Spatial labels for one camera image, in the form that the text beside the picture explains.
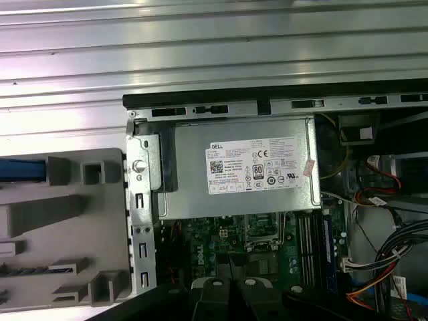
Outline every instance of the small label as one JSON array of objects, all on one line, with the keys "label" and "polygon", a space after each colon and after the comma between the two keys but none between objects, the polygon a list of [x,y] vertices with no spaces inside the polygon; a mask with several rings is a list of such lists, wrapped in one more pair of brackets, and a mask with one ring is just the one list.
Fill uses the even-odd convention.
[{"label": "small label", "polygon": [[305,169],[303,170],[303,175],[310,177],[312,175],[312,169],[314,169],[315,161],[313,159],[308,159],[306,161]]},{"label": "small label", "polygon": [[404,278],[403,276],[393,276],[393,278],[394,282],[391,284],[391,296],[395,298],[400,298],[401,294],[401,297],[404,300],[407,300],[406,278]]},{"label": "small label", "polygon": [[375,204],[376,206],[383,206],[388,204],[387,202],[385,202],[383,199],[379,199],[378,197],[371,197],[368,199],[370,202],[372,202],[373,204]]},{"label": "small label", "polygon": [[372,127],[360,128],[360,139],[373,139]]},{"label": "small label", "polygon": [[367,163],[376,169],[379,169],[379,161],[381,159],[380,155],[372,155],[367,158]]}]

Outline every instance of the ribbed metal panel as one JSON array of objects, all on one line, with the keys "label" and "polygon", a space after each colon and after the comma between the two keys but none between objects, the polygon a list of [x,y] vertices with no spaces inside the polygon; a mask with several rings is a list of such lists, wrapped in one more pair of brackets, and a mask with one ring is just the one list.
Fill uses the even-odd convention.
[{"label": "ribbed metal panel", "polygon": [[426,1],[140,2],[0,0],[0,154],[123,148],[123,94],[428,78]]}]

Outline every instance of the connector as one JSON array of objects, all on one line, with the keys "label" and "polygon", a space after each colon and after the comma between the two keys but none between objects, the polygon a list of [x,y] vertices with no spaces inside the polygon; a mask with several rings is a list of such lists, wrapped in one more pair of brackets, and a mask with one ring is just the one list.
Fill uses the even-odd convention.
[{"label": "connector", "polygon": [[340,261],[340,270],[343,273],[350,273],[352,272],[351,269],[347,268],[347,263],[349,262],[350,257],[344,256],[342,257],[342,260]]}]

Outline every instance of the metal bracket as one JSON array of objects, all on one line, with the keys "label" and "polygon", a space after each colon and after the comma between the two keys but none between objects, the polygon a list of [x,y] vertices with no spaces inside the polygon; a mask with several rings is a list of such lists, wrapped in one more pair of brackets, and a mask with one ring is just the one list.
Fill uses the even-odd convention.
[{"label": "metal bracket", "polygon": [[134,122],[126,131],[134,293],[156,287],[156,255],[152,216],[152,189],[161,185],[158,135],[134,136]]}]

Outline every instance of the power supply label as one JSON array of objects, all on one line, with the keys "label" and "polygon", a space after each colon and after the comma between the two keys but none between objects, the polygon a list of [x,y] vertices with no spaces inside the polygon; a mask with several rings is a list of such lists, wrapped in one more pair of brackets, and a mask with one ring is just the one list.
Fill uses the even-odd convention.
[{"label": "power supply label", "polygon": [[208,193],[302,187],[296,137],[212,142],[205,150]]}]

